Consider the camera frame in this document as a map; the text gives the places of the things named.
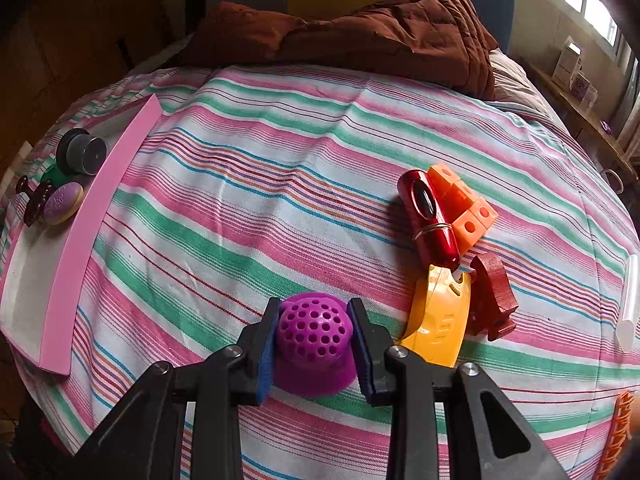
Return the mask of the purple perforated plastic dome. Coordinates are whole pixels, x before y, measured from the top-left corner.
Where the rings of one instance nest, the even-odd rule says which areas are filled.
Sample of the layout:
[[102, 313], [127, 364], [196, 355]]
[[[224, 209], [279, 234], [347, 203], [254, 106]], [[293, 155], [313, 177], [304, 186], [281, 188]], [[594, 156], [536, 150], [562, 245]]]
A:
[[306, 292], [282, 300], [277, 325], [274, 383], [288, 393], [318, 398], [350, 386], [354, 326], [343, 300]]

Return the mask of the dark red carved wooden piece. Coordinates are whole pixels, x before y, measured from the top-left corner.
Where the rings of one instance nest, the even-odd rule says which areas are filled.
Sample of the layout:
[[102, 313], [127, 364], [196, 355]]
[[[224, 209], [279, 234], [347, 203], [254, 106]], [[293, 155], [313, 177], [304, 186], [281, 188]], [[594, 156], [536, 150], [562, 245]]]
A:
[[36, 188], [31, 188], [28, 177], [20, 177], [15, 185], [17, 194], [24, 193], [28, 197], [23, 221], [26, 226], [32, 226], [43, 214], [44, 206], [55, 191], [51, 179], [41, 181]]

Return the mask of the orange yellow plastic toy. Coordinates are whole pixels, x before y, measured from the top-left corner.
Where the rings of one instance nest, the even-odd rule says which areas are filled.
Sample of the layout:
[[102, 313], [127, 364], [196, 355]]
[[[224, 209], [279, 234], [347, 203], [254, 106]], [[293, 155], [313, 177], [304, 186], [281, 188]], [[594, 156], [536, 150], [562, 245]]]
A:
[[405, 333], [398, 344], [424, 361], [453, 367], [462, 346], [471, 302], [472, 278], [430, 266], [426, 278], [416, 281]]

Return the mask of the shiny red metal case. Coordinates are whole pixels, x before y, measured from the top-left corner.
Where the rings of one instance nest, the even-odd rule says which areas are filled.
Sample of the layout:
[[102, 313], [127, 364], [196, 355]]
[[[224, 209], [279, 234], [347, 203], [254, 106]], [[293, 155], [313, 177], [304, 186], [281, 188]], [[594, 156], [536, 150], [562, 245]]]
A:
[[442, 213], [426, 172], [417, 169], [406, 171], [398, 179], [397, 191], [424, 268], [439, 266], [457, 270], [460, 252], [454, 229]]

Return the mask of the dark red wooden block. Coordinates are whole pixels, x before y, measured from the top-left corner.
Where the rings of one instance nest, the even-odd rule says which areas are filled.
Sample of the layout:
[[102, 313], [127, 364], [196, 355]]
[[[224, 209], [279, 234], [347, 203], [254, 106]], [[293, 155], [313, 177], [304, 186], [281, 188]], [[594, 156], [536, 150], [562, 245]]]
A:
[[511, 315], [518, 310], [506, 268], [493, 252], [483, 252], [471, 261], [473, 279], [466, 331], [487, 335], [489, 341], [505, 337], [516, 329]]

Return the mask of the orange linked cubes block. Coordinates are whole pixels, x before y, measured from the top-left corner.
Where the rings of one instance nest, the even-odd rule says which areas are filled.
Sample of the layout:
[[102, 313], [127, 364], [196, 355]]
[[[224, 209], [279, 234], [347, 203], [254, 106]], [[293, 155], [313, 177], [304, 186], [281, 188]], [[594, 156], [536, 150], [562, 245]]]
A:
[[464, 256], [494, 225], [497, 211], [443, 162], [428, 168], [426, 175]]

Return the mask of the pink white tray box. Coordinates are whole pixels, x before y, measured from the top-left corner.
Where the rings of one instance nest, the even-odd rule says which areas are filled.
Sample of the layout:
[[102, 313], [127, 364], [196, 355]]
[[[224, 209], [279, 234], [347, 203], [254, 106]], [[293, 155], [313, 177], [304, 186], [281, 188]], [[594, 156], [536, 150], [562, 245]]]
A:
[[86, 129], [106, 141], [106, 159], [89, 179], [73, 219], [60, 226], [16, 226], [1, 273], [1, 331], [46, 372], [70, 374], [76, 308], [92, 246], [112, 197], [144, 139], [162, 116], [152, 94]]

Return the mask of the purple oval soap case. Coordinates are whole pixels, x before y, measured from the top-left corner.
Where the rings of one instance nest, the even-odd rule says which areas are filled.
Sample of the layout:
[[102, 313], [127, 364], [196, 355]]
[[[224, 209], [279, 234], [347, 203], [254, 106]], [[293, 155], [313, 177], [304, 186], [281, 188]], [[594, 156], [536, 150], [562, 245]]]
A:
[[72, 218], [84, 200], [84, 187], [68, 182], [57, 188], [44, 204], [42, 218], [49, 226], [57, 226]]

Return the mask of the translucent glue stick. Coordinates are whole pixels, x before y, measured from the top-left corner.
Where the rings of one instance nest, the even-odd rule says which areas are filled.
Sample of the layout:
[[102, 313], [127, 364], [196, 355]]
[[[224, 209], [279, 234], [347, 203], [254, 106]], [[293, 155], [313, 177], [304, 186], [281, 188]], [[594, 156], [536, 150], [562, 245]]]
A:
[[634, 334], [639, 319], [639, 256], [632, 254], [626, 264], [624, 286], [620, 296], [620, 315], [615, 336], [620, 350], [629, 353], [634, 348]]

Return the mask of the green plastic funnel piece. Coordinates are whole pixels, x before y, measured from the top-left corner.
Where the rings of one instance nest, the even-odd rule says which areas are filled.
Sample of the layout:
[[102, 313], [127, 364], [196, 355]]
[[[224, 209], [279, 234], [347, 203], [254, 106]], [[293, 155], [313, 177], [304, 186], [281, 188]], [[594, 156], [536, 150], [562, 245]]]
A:
[[52, 164], [41, 177], [41, 182], [50, 181], [56, 188], [72, 182], [75, 179], [73, 174], [66, 174], [57, 164]]

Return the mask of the orange comb piece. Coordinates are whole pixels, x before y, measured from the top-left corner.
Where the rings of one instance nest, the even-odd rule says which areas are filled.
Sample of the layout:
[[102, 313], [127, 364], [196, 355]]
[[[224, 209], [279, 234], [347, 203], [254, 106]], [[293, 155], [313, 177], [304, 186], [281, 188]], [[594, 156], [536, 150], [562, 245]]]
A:
[[622, 455], [624, 446], [631, 439], [634, 420], [638, 418], [634, 414], [637, 400], [629, 390], [624, 390], [617, 396], [608, 437], [593, 479], [601, 480], [608, 476]]

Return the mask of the white pillow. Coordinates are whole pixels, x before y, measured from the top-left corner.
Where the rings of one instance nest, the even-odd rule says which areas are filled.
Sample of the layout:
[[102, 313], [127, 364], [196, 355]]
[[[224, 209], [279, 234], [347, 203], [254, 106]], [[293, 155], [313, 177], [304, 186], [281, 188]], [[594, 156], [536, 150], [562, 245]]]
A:
[[495, 98], [498, 102], [524, 105], [550, 119], [558, 119], [554, 109], [535, 85], [528, 79], [524, 68], [499, 48], [489, 52], [494, 72]]

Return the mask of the wooden desk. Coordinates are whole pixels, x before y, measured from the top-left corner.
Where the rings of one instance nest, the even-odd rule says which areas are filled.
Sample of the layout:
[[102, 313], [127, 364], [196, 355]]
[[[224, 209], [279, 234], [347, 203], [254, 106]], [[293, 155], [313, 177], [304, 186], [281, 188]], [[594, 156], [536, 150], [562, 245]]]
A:
[[600, 118], [592, 110], [583, 110], [574, 96], [559, 87], [543, 70], [525, 58], [520, 58], [520, 62], [527, 76], [540, 92], [552, 96], [552, 99], [558, 102], [560, 109], [570, 118], [570, 123], [578, 128], [576, 136], [585, 133], [587, 139], [596, 146], [598, 154], [611, 159], [613, 165], [620, 170], [620, 176], [625, 184], [638, 182], [639, 177], [634, 166], [631, 165], [630, 158], [614, 136], [606, 133], [602, 128]]

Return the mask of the rust brown quilt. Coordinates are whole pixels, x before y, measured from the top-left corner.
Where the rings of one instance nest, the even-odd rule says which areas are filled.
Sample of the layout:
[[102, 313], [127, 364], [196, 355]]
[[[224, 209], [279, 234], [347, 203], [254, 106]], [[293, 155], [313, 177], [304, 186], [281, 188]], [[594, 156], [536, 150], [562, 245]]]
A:
[[183, 66], [314, 64], [495, 96], [498, 42], [472, 0], [386, 0], [333, 20], [304, 20], [221, 2], [179, 53]]

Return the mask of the white boxes on shelf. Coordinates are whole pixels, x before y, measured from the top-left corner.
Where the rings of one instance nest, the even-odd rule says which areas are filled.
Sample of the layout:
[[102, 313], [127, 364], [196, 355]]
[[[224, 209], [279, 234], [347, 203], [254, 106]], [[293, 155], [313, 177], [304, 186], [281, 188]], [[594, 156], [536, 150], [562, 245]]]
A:
[[552, 81], [567, 91], [579, 106], [590, 112], [598, 98], [598, 90], [582, 70], [582, 48], [568, 36], [552, 73]]

